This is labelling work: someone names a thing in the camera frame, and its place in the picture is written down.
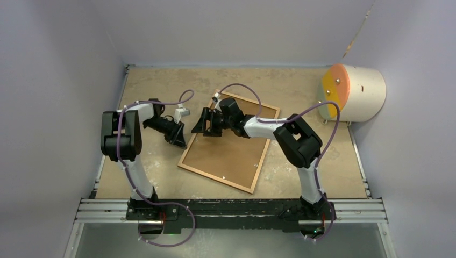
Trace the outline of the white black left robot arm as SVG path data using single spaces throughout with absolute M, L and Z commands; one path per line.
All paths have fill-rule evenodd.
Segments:
M 117 111 L 102 114 L 101 151 L 124 171 L 130 185 L 130 212 L 139 212 L 148 220 L 157 218 L 165 206 L 177 210 L 177 202 L 161 202 L 154 186 L 148 180 L 141 161 L 142 128 L 151 128 L 163 134 L 165 142 L 186 149 L 184 123 L 179 110 L 174 116 L 165 116 L 164 103 L 158 99 L 137 101 Z

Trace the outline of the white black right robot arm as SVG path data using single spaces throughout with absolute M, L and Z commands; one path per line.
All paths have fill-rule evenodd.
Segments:
M 261 119 L 244 114 L 232 97 L 212 97 L 215 107 L 205 107 L 192 133 L 221 137 L 231 130 L 243 138 L 266 138 L 279 144 L 287 160 L 296 167 L 301 185 L 302 212 L 310 219 L 323 211 L 334 212 L 319 182 L 318 159 L 323 142 L 317 133 L 297 114 L 286 119 Z

